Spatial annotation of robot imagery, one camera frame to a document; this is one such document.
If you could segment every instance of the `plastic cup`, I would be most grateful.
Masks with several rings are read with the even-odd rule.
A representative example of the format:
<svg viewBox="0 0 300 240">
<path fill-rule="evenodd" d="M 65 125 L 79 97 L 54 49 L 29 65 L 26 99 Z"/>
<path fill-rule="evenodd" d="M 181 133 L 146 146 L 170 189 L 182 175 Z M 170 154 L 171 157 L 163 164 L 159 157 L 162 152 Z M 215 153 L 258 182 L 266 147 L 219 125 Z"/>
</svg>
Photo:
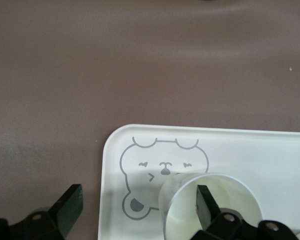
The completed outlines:
<svg viewBox="0 0 300 240">
<path fill-rule="evenodd" d="M 223 173 L 179 173 L 169 176 L 159 192 L 165 240 L 190 240 L 201 230 L 196 212 L 197 185 L 206 185 L 220 208 L 232 209 L 254 227 L 263 219 L 251 190 Z"/>
</svg>

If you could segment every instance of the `white tray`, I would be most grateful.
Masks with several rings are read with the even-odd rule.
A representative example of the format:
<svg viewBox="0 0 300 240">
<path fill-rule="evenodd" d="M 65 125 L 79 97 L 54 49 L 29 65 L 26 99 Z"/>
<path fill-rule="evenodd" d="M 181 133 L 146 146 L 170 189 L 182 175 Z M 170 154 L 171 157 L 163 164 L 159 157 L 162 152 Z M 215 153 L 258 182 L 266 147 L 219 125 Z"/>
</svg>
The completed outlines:
<svg viewBox="0 0 300 240">
<path fill-rule="evenodd" d="M 264 219 L 300 232 L 300 133 L 131 124 L 104 146 L 98 239 L 163 240 L 159 190 L 187 171 L 241 180 Z"/>
</svg>

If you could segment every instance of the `screw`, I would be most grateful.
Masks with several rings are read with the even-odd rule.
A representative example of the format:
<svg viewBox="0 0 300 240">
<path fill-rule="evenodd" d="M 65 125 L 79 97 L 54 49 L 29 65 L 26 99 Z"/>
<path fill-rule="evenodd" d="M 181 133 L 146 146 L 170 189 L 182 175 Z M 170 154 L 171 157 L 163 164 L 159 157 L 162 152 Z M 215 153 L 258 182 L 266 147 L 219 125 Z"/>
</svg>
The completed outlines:
<svg viewBox="0 0 300 240">
<path fill-rule="evenodd" d="M 266 224 L 266 227 L 268 228 L 268 229 L 270 229 L 270 230 L 272 230 L 272 231 L 278 231 L 279 230 L 279 227 L 275 224 L 275 223 L 273 223 L 273 222 L 267 222 Z"/>
<path fill-rule="evenodd" d="M 41 214 L 37 214 L 37 215 L 34 215 L 33 217 L 32 217 L 32 220 L 39 220 L 39 219 L 41 219 L 42 218 L 42 216 L 41 216 Z"/>
<path fill-rule="evenodd" d="M 232 216 L 231 214 L 226 214 L 223 216 L 225 220 L 229 221 L 229 222 L 234 222 L 236 219 L 234 216 Z"/>
</svg>

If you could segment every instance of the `brown table surface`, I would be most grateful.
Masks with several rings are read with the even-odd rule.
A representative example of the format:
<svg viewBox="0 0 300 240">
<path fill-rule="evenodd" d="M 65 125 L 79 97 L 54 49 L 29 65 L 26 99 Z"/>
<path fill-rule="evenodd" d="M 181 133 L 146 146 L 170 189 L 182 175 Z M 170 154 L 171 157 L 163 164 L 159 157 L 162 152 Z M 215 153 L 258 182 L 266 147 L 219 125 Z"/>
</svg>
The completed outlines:
<svg viewBox="0 0 300 240">
<path fill-rule="evenodd" d="M 0 217 L 81 183 L 126 124 L 300 132 L 300 0 L 0 0 Z"/>
</svg>

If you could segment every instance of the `printed bear cartoon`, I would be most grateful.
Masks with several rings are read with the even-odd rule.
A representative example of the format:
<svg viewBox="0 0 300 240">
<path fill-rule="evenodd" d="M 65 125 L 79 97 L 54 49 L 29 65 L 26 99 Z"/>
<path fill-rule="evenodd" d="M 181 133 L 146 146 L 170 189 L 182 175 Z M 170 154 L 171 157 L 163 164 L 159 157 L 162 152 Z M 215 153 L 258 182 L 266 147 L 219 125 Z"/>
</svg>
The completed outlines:
<svg viewBox="0 0 300 240">
<path fill-rule="evenodd" d="M 159 210 L 159 191 L 167 176 L 208 171 L 208 156 L 198 147 L 199 140 L 191 146 L 181 146 L 177 139 L 156 138 L 149 145 L 138 144 L 134 137 L 132 141 L 120 158 L 127 188 L 122 209 L 131 219 L 141 220 L 151 210 Z"/>
</svg>

